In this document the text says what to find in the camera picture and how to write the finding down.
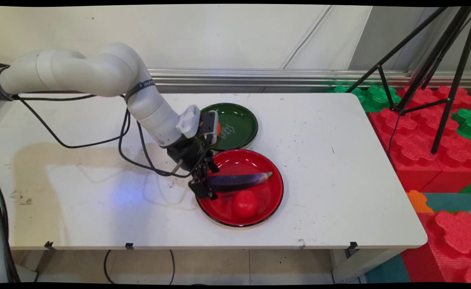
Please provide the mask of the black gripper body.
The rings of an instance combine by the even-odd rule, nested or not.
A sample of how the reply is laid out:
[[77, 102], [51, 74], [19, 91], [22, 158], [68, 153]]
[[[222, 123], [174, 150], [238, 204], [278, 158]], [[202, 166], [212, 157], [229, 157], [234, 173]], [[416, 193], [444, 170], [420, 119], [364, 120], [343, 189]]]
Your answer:
[[214, 155], [210, 145], [216, 139], [212, 134], [208, 134], [207, 137], [201, 134], [197, 134], [192, 138], [182, 136], [173, 144], [166, 146], [166, 153], [177, 165], [172, 172], [165, 173], [165, 175], [177, 176], [176, 171], [178, 169], [193, 173], [197, 167], [207, 166], [205, 159], [213, 159]]

